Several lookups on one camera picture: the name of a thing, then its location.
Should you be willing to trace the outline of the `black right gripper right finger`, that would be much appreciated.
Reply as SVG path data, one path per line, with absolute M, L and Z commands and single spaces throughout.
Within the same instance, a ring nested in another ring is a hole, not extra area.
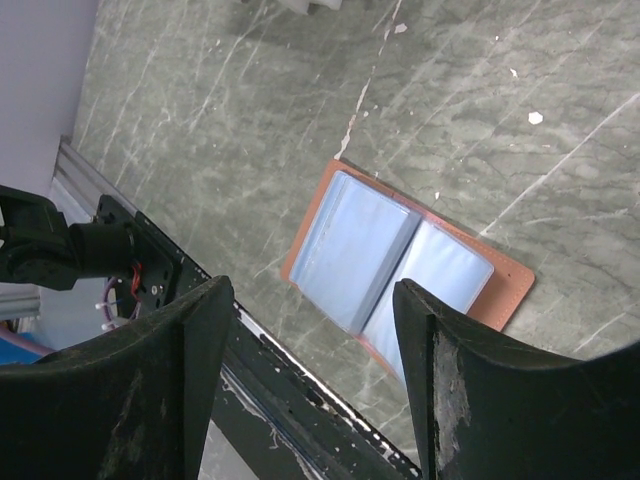
M 635 479 L 639 347 L 535 348 L 404 279 L 394 321 L 426 479 Z

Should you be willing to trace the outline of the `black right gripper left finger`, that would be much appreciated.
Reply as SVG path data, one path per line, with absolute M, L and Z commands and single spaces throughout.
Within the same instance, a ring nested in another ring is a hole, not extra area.
M 5 479 L 194 479 L 234 290 L 215 277 L 128 325 L 1 369 Z

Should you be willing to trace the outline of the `pink leather card holder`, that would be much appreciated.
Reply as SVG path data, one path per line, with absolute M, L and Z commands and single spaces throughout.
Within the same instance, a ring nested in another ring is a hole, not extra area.
M 345 160 L 328 163 L 281 275 L 399 381 L 396 282 L 497 331 L 535 282 L 530 268 Z

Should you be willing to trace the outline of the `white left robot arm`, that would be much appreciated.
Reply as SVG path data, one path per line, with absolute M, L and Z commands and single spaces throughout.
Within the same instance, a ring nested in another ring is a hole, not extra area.
M 69 225 L 49 199 L 1 187 L 1 281 L 71 290 L 79 279 L 140 273 L 133 229 L 122 223 Z

